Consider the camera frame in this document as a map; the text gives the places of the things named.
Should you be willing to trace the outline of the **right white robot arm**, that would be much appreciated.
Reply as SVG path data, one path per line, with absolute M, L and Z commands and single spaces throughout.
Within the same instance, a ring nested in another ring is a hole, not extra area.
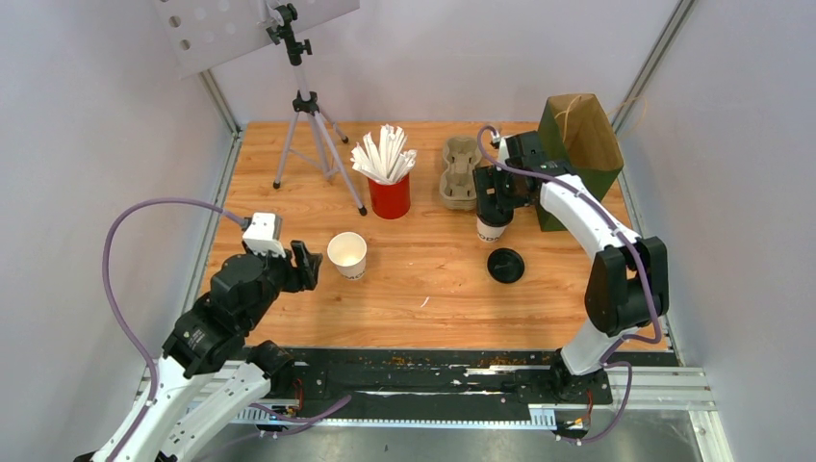
M 484 133 L 490 134 L 497 156 L 487 152 Z M 485 125 L 476 146 L 488 163 L 472 173 L 481 240 L 496 241 L 516 209 L 536 206 L 556 218 L 591 260 L 584 295 L 587 320 L 560 349 L 561 368 L 549 376 L 553 395 L 574 401 L 588 388 L 587 374 L 605 367 L 622 343 L 662 340 L 660 319 L 669 309 L 667 247 L 615 218 L 569 162 L 547 158 L 536 132 L 504 137 Z

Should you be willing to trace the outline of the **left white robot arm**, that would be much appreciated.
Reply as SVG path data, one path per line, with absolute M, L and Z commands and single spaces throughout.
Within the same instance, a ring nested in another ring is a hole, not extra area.
M 312 291 L 323 256 L 294 241 L 281 255 L 248 249 L 228 258 L 209 292 L 175 323 L 162 346 L 147 393 L 101 448 L 81 461 L 193 461 L 244 408 L 294 385 L 293 357 L 272 341 L 249 350 L 227 381 L 194 409 L 190 402 L 226 362 L 282 293 Z

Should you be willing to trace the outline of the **white paper cup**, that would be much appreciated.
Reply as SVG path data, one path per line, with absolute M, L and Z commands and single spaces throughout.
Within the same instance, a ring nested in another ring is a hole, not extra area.
M 364 276 L 367 254 L 368 245 L 364 238 L 350 231 L 334 236 L 327 246 L 329 260 L 348 280 L 359 280 Z
M 506 219 L 490 221 L 482 216 L 476 216 L 477 237 L 482 242 L 494 243 L 500 239 L 510 223 L 511 221 Z

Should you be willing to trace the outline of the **green paper bag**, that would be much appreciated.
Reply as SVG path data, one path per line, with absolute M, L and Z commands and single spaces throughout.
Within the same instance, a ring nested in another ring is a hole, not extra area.
M 547 99 L 538 136 L 549 160 L 567 160 L 585 187 L 603 200 L 617 180 L 624 159 L 606 111 L 592 93 Z

